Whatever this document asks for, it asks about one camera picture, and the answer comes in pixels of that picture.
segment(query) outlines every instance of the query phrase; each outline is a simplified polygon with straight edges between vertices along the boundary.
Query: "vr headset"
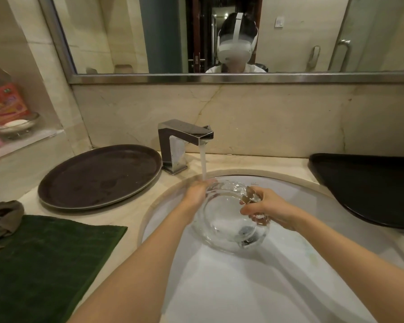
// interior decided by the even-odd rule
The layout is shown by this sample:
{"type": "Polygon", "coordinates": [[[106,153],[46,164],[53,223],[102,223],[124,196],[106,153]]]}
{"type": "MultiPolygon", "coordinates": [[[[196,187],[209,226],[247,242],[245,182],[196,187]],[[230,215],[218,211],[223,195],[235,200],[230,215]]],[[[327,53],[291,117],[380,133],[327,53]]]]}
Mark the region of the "vr headset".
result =
{"type": "Polygon", "coordinates": [[[237,13],[237,19],[235,21],[235,30],[232,34],[225,34],[220,37],[221,30],[218,32],[217,36],[217,57],[221,63],[227,64],[232,58],[239,57],[246,63],[250,61],[253,51],[256,47],[257,38],[259,36],[259,29],[257,29],[256,36],[250,37],[241,35],[239,37],[239,33],[241,31],[241,23],[242,16],[244,14],[242,12],[237,13]]]}

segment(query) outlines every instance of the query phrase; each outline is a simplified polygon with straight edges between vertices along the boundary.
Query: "hand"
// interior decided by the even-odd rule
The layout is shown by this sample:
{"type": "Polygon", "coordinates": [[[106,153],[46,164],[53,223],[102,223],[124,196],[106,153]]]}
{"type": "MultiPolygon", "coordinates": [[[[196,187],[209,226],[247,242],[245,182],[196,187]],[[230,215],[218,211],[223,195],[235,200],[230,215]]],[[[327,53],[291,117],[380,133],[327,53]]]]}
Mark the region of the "hand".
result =
{"type": "Polygon", "coordinates": [[[206,189],[208,188],[208,186],[210,186],[210,184],[216,182],[217,182],[216,179],[196,181],[186,191],[186,194],[184,195],[184,198],[179,206],[185,207],[186,212],[191,213],[191,220],[193,220],[196,211],[199,210],[199,207],[205,200],[206,189]]]}
{"type": "Polygon", "coordinates": [[[251,188],[262,200],[243,206],[241,209],[242,215],[253,217],[255,214],[264,213],[272,221],[292,231],[296,231],[300,220],[309,215],[302,209],[285,201],[273,190],[257,186],[251,186],[251,188]]]}

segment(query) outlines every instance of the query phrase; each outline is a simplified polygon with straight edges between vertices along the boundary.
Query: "black tray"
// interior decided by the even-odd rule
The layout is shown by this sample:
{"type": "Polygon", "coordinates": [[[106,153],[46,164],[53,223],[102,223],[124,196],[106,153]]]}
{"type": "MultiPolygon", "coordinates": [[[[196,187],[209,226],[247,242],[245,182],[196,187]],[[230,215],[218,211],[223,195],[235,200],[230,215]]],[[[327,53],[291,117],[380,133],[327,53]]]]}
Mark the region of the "black tray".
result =
{"type": "Polygon", "coordinates": [[[142,145],[97,148],[57,165],[40,182],[43,204],[59,210],[91,210],[122,201],[160,174],[162,158],[142,145]]]}
{"type": "Polygon", "coordinates": [[[354,216],[404,229],[404,157],[313,154],[308,167],[354,216]]]}

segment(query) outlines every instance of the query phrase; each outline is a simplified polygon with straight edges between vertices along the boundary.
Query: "white sink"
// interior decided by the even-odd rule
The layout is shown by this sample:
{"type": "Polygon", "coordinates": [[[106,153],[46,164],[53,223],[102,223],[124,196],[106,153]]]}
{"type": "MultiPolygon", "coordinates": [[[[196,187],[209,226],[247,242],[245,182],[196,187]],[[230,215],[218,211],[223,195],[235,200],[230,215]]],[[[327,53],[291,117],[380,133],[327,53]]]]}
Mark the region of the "white sink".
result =
{"type": "MultiPolygon", "coordinates": [[[[271,188],[339,233],[404,268],[404,256],[394,243],[328,196],[264,177],[226,176],[218,180],[271,188]]],[[[183,192],[176,192],[157,207],[143,240],[178,204],[183,192]]],[[[187,227],[173,261],[163,313],[169,323],[376,322],[305,239],[275,223],[258,249],[240,257],[209,248],[187,227]]]]}

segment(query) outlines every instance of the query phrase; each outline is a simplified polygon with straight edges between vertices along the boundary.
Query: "mirror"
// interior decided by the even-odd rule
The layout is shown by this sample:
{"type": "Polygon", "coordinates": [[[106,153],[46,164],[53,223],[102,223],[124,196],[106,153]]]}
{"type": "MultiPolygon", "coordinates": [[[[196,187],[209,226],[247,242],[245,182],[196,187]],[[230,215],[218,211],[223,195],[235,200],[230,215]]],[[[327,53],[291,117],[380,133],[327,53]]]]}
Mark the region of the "mirror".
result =
{"type": "Polygon", "coordinates": [[[53,0],[78,74],[404,70],[404,0],[53,0]]]}

